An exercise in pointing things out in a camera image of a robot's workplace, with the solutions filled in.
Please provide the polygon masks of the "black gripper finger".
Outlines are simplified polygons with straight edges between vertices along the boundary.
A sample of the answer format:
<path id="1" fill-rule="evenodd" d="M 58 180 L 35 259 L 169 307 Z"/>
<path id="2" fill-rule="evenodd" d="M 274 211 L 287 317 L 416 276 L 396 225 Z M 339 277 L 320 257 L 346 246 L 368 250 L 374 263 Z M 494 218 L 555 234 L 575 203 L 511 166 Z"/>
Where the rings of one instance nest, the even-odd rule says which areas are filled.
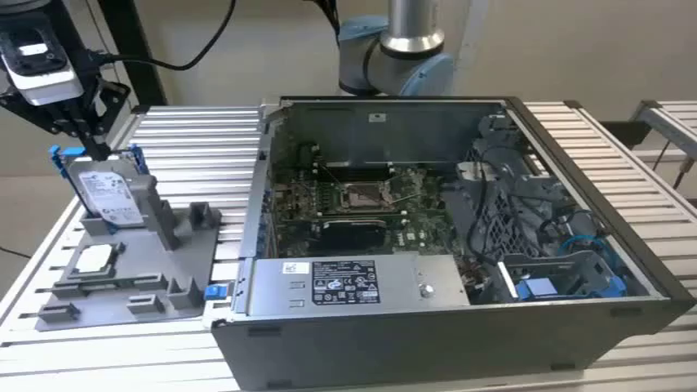
<path id="1" fill-rule="evenodd" d="M 82 98 L 47 105 L 31 105 L 21 94 L 2 94 L 2 107 L 53 135 L 79 139 L 91 158 L 99 158 L 99 116 L 95 105 Z"/>
<path id="2" fill-rule="evenodd" d="M 111 147 L 107 144 L 107 136 L 123 106 L 127 103 L 131 88 L 121 82 L 99 81 L 99 100 L 105 104 L 105 112 L 98 115 L 91 142 L 95 144 L 91 157 L 97 161 L 105 161 L 111 155 Z"/>

